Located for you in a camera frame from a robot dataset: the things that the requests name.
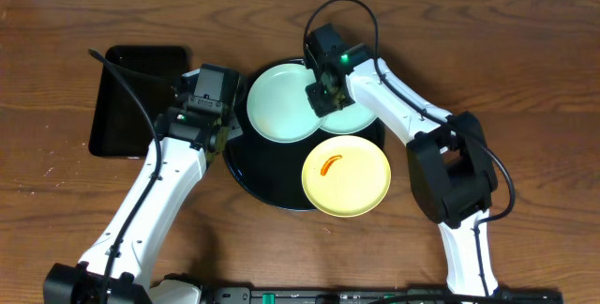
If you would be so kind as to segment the mint plate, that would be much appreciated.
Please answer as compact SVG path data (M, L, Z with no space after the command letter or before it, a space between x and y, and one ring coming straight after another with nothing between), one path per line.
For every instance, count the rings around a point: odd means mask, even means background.
M247 116L264 138L288 144L306 139L321 125L310 106L306 88L315 84L310 69L300 64L281 64L267 69L250 87Z
M356 133L377 119L377 116L358 103L346 106L323 118L320 129L337 135Z

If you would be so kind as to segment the yellow plate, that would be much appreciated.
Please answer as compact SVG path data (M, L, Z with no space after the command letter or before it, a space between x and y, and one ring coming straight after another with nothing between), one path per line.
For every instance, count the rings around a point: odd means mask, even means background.
M334 217L350 218L369 212L383 200L390 187L391 168L374 143L343 135L310 151L301 183L317 209Z

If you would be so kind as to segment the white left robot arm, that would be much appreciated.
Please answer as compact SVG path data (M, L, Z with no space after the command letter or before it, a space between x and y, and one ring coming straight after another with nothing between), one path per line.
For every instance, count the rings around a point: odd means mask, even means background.
M178 100L159 114L143 167L109 225L75 266L54 265L46 303L197 303L184 281L150 286L166 235L185 199L229 137L239 72L204 64L182 76Z

